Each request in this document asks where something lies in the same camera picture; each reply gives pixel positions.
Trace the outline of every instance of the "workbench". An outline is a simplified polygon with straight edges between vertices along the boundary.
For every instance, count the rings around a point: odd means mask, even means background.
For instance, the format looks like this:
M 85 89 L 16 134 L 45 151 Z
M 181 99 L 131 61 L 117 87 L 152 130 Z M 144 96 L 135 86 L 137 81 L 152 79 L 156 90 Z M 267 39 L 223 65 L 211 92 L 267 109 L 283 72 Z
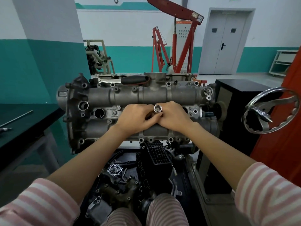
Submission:
M 33 110 L 0 133 L 0 181 L 35 150 L 50 174 L 63 164 L 49 129 L 64 114 L 57 104 L 0 104 L 0 109 L 0 125 Z

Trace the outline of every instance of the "white shelf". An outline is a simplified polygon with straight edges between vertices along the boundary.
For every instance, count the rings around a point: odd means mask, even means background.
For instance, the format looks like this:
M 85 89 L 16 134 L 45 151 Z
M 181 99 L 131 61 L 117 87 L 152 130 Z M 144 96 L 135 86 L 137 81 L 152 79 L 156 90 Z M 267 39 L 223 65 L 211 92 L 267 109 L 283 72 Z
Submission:
M 296 50 L 278 50 L 276 53 L 276 56 L 274 58 L 274 61 L 272 63 L 272 66 L 270 68 L 269 73 L 272 75 L 279 75 L 279 76 L 286 76 L 286 71 L 289 68 L 289 66 L 292 64 L 296 53 L 298 51 Z M 285 65 L 288 66 L 284 72 L 280 72 L 280 71 L 274 71 L 274 65 Z

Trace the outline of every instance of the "gray double door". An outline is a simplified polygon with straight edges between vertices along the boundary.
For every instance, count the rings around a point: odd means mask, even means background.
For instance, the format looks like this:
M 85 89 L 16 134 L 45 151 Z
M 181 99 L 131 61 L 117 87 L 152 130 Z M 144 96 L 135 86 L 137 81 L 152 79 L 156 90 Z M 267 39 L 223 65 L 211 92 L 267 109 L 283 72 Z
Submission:
M 247 13 L 211 11 L 199 74 L 231 74 Z

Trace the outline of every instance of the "black handle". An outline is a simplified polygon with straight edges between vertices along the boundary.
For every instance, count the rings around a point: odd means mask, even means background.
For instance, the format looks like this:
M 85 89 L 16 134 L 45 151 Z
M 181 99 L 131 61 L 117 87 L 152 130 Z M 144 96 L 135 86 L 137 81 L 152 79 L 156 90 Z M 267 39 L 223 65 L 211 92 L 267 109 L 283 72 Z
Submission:
M 146 75 L 131 75 L 121 78 L 121 84 L 123 85 L 142 85 L 150 80 Z
M 223 50 L 223 47 L 226 47 L 227 45 L 224 45 L 224 43 L 222 44 L 222 48 L 221 48 L 221 50 Z

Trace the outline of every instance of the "door handle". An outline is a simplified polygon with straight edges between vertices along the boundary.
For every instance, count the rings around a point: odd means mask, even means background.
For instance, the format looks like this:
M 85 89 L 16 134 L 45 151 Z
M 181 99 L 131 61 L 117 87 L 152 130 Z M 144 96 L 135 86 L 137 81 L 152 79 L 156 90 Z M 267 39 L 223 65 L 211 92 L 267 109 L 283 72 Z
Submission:
M 221 48 L 221 50 L 223 50 L 223 47 L 226 47 L 227 45 L 224 45 L 224 43 L 222 44 L 222 48 Z

